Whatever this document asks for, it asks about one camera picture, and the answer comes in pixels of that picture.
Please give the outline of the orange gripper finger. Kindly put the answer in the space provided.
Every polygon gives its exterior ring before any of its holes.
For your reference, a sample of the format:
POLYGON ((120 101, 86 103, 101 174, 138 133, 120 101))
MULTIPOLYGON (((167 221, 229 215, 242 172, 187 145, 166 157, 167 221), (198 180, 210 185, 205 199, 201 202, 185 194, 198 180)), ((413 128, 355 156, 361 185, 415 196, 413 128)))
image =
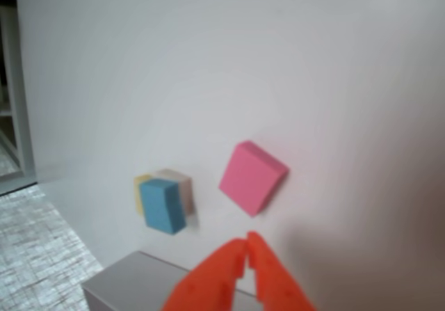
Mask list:
POLYGON ((247 243, 248 264, 254 270, 257 300, 264 310, 316 310, 260 234, 249 232, 247 243))
POLYGON ((247 255, 246 240, 227 242, 177 283, 162 309, 231 310, 247 255))

